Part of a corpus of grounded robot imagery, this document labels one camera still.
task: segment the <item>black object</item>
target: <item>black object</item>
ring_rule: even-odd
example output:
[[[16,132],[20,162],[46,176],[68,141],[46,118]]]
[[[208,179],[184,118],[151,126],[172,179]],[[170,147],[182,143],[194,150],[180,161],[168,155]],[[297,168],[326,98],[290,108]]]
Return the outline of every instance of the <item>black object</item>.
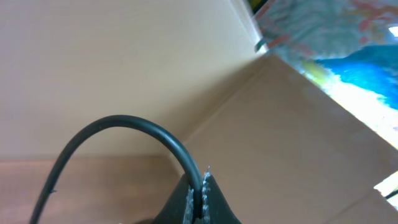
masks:
[[[156,138],[173,153],[185,171],[162,211],[154,220],[147,220],[145,223],[240,223],[229,209],[215,179],[207,175],[202,181],[198,166],[177,138],[148,120],[135,116],[114,115],[89,124],[65,146],[47,177],[29,224],[38,224],[49,195],[54,192],[53,188],[63,168],[77,147],[92,135],[112,127],[132,128]]]

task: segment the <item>wooden floor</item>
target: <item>wooden floor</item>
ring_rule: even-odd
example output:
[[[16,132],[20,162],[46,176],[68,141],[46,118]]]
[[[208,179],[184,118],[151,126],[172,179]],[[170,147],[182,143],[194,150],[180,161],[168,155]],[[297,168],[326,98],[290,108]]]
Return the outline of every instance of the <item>wooden floor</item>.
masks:
[[[0,223],[26,224],[54,161],[0,161]],[[161,156],[72,159],[40,224],[132,224],[160,212],[178,182]]]

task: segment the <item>beige wall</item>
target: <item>beige wall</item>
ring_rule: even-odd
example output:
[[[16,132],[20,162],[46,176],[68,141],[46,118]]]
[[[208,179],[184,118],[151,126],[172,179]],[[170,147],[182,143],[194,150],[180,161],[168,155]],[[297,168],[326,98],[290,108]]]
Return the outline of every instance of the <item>beige wall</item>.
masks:
[[[398,152],[275,57],[185,145],[242,223],[398,223],[373,190]]]
[[[0,158],[53,157],[111,114],[142,116],[183,138],[258,57],[236,2],[1,1]],[[106,130],[79,153],[165,151],[141,137]]]

